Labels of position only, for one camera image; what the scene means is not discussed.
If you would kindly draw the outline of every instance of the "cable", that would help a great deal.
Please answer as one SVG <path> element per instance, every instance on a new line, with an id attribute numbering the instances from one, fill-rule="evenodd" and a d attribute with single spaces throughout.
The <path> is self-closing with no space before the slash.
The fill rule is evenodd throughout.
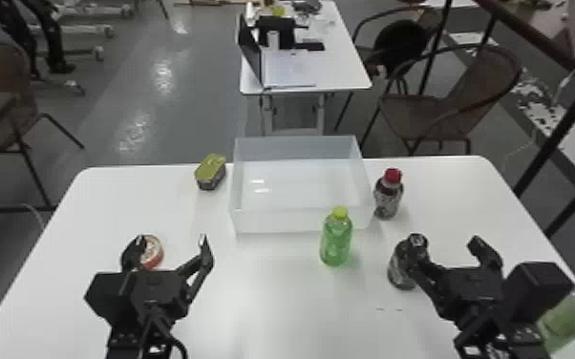
<path id="1" fill-rule="evenodd" d="M 40 225 L 40 231 L 44 231 L 45 230 L 45 220 L 42 219 L 42 216 L 40 216 L 40 213 L 38 212 L 38 210 L 33 208 L 30 204 L 20 203 L 20 205 L 22 205 L 23 207 L 27 207 L 27 209 L 29 209 L 33 213 L 33 216 L 35 217 L 35 219 L 38 221 L 38 224 Z"/>
<path id="2" fill-rule="evenodd" d="M 530 133 L 530 141 L 527 142 L 526 144 L 524 144 L 522 147 L 518 148 L 517 150 L 509 153 L 508 155 L 506 155 L 502 160 L 501 160 L 501 167 L 500 167 L 500 172 L 502 174 L 504 174 L 506 172 L 506 164 L 508 163 L 508 160 L 510 158 L 512 158 L 513 156 L 515 156 L 516 154 L 518 154 L 519 152 L 522 152 L 523 150 L 527 149 L 528 147 L 530 147 L 531 144 L 533 144 L 536 140 L 537 140 L 537 126 L 535 126 L 535 128 L 533 129 L 533 131 Z"/>
<path id="3" fill-rule="evenodd" d="M 560 99 L 560 95 L 562 94 L 564 87 L 568 85 L 568 82 L 570 82 L 570 79 L 573 78 L 573 76 L 575 76 L 575 69 L 571 71 L 570 74 L 568 74 L 568 76 L 564 77 L 562 82 L 560 82 L 560 85 L 557 87 L 557 92 L 555 92 L 555 95 L 550 99 L 550 106 L 557 105 L 557 102 Z"/>
<path id="4" fill-rule="evenodd" d="M 187 348 L 180 340 L 171 337 L 172 344 L 181 352 L 181 359 L 189 359 L 189 354 L 187 353 Z"/>

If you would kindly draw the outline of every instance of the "chair leg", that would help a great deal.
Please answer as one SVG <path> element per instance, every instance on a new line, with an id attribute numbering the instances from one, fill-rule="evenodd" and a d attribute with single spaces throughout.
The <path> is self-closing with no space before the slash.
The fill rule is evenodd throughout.
<path id="1" fill-rule="evenodd" d="M 401 87 L 403 87 L 403 94 L 409 95 L 410 92 L 408 91 L 408 81 L 405 78 L 401 77 Z"/>
<path id="2" fill-rule="evenodd" d="M 29 154 L 27 153 L 27 148 L 25 148 L 25 146 L 23 146 L 23 144 L 20 141 L 18 141 L 18 146 L 20 147 L 20 154 L 22 155 L 22 158 L 25 160 L 27 168 L 29 168 L 29 172 L 32 174 L 33 183 L 35 183 L 35 186 L 38 187 L 38 191 L 40 192 L 40 197 L 42 197 L 42 201 L 45 202 L 45 205 L 47 207 L 52 207 L 52 202 L 49 200 L 47 191 L 45 190 L 45 187 L 42 185 L 42 181 L 40 181 L 38 173 L 35 171 L 32 159 L 29 157 Z"/>
<path id="3" fill-rule="evenodd" d="M 413 146 L 408 148 L 408 156 L 414 156 L 415 155 L 416 150 L 419 148 L 419 145 L 421 145 L 421 141 L 422 141 L 421 138 L 416 139 Z"/>
<path id="4" fill-rule="evenodd" d="M 463 142 L 466 144 L 466 155 L 470 155 L 473 153 L 473 143 L 470 141 L 470 138 L 465 138 Z"/>
<path id="5" fill-rule="evenodd" d="M 51 115 L 49 114 L 40 114 L 42 117 L 46 118 L 49 122 L 51 122 L 53 124 L 53 126 L 55 126 L 58 130 L 60 130 L 60 132 L 62 132 L 66 137 L 68 137 L 71 141 L 73 141 L 75 143 L 76 146 L 78 146 L 80 149 L 84 149 L 85 145 L 82 144 L 82 142 L 80 142 L 78 140 L 78 138 L 74 137 L 74 135 L 72 135 L 69 131 L 67 131 L 66 128 L 64 128 L 58 121 L 55 120 L 55 118 L 53 118 Z"/>
<path id="6" fill-rule="evenodd" d="M 388 85 L 386 85 L 386 90 L 383 92 L 383 95 L 385 94 L 389 94 L 390 93 L 390 89 L 393 87 L 393 82 L 394 80 L 390 80 L 388 81 Z M 399 87 L 399 81 L 396 81 L 396 87 Z"/>
<path id="7" fill-rule="evenodd" d="M 370 123 L 368 124 L 368 128 L 366 129 L 366 132 L 363 134 L 363 137 L 361 138 L 361 142 L 359 142 L 359 148 L 363 149 L 363 145 L 366 144 L 366 140 L 368 139 L 368 135 L 370 134 L 370 131 L 373 129 L 373 126 L 374 126 L 374 123 L 376 122 L 376 119 L 379 117 L 379 112 L 381 112 L 381 108 L 379 107 L 379 105 L 376 105 L 376 109 L 374 110 L 373 118 L 370 120 Z"/>
<path id="8" fill-rule="evenodd" d="M 341 109 L 341 114 L 339 115 L 339 119 L 336 120 L 336 124 L 334 125 L 334 132 L 336 132 L 336 130 L 339 129 L 339 126 L 341 125 L 341 120 L 343 120 L 343 116 L 346 114 L 346 111 L 348 110 L 348 106 L 350 106 L 350 100 L 352 99 L 353 96 L 354 96 L 354 93 L 350 93 L 348 95 L 348 99 L 346 100 L 346 103 L 343 105 L 343 109 Z"/>

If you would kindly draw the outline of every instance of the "white table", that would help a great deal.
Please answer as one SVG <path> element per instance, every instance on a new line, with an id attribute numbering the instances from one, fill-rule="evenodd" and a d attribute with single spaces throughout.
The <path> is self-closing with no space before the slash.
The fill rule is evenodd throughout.
<path id="1" fill-rule="evenodd" d="M 304 62 L 307 62 L 313 69 L 312 73 L 315 78 L 312 82 L 316 86 L 264 90 L 245 58 L 241 56 L 240 91 L 245 96 L 261 97 L 263 101 L 261 105 L 262 133 L 264 135 L 323 135 L 326 95 L 366 90 L 372 86 L 336 4 L 328 0 L 321 3 L 323 7 L 313 18 L 310 29 L 295 31 L 297 40 L 305 37 L 322 39 L 326 47 L 324 51 L 308 52 L 304 55 Z M 287 12 L 291 12 L 289 5 L 287 5 Z M 316 95 L 316 128 L 274 131 L 274 99 L 278 95 Z"/>
<path id="2" fill-rule="evenodd" d="M 97 271 L 118 270 L 139 233 L 163 241 L 163 268 L 198 253 L 199 233 L 209 236 L 214 270 L 173 329 L 200 359 L 458 358 L 457 330 L 425 294 L 386 279 L 395 244 L 411 232 L 426 234 L 433 259 L 448 266 L 476 263 L 465 245 L 478 234 L 501 253 L 506 274 L 523 261 L 553 261 L 572 275 L 486 159 L 366 160 L 371 180 L 388 166 L 404 173 L 400 212 L 356 231 L 339 268 L 318 259 L 318 233 L 235 236 L 228 177 L 201 192 L 191 164 L 85 170 L 0 306 L 0 358 L 104 358 L 109 327 L 83 295 Z M 575 343 L 556 358 L 575 358 Z"/>

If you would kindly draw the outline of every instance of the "tiled floor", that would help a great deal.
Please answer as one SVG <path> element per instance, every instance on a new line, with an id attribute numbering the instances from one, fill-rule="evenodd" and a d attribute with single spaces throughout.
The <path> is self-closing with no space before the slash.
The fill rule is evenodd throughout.
<path id="1" fill-rule="evenodd" d="M 393 6 L 393 0 L 338 0 L 337 3 L 350 30 L 363 17 Z M 48 123 L 40 123 L 30 131 L 27 142 L 33 147 L 38 171 L 53 198 L 61 198 L 75 175 L 89 166 L 188 163 L 211 152 L 231 156 L 233 139 L 258 127 L 255 122 L 258 114 L 248 112 L 247 102 L 239 94 L 241 58 L 232 33 L 235 15 L 243 7 L 191 9 L 167 5 L 169 22 L 163 19 L 154 1 L 144 2 L 141 13 L 134 19 L 103 19 L 102 22 L 116 27 L 117 37 L 112 40 L 90 35 L 67 36 L 70 48 L 103 45 L 106 60 L 98 63 L 85 56 L 72 58 L 78 69 L 70 78 L 85 86 L 85 97 L 59 89 L 38 91 L 41 109 L 56 116 L 87 145 L 85 151 L 79 151 Z M 468 7 L 455 11 L 449 30 L 480 31 L 485 16 L 477 11 Z M 379 26 L 366 28 L 360 40 L 370 43 L 378 29 Z M 522 47 L 522 61 L 548 86 L 554 86 L 564 75 L 562 69 L 533 52 L 505 28 L 500 27 L 493 36 L 504 46 Z M 430 82 L 431 93 L 445 94 L 463 68 L 454 56 L 438 62 Z M 411 72 L 413 87 L 420 71 L 414 68 Z M 340 133 L 363 134 L 382 85 L 377 81 L 372 90 L 357 94 Z M 575 83 L 571 84 L 571 93 L 574 90 Z M 344 95 L 337 95 L 328 104 L 328 132 L 344 99 Z M 569 100 L 570 94 L 564 94 L 563 104 Z M 472 140 L 475 153 L 489 158 L 500 168 L 506 155 L 529 142 L 529 136 L 509 112 L 496 106 L 472 134 Z M 515 183 L 536 150 L 535 146 L 528 146 L 506 162 L 502 175 L 510 185 Z M 436 148 L 425 146 L 419 153 L 435 154 Z M 442 152 L 445 155 L 460 153 L 462 148 L 458 144 L 447 144 Z M 403 154 L 403 146 L 390 134 L 385 123 L 377 121 L 364 155 Z M 574 194 L 575 187 L 570 181 L 548 163 L 522 200 L 536 221 L 544 226 Z M 22 161 L 0 158 L 0 203 L 37 200 Z M 0 216 L 0 298 L 39 232 L 31 214 Z M 575 217 L 553 242 L 575 271 Z M 57 281 L 59 270 L 75 268 L 54 268 L 52 280 Z"/>

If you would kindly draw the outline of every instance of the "transparent container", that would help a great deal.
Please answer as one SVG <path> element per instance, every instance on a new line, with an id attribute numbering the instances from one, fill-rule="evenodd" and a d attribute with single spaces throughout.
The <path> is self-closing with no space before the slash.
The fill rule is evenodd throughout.
<path id="1" fill-rule="evenodd" d="M 229 210 L 239 233 L 320 231 L 332 208 L 368 226 L 372 188 L 356 139 L 236 138 Z"/>

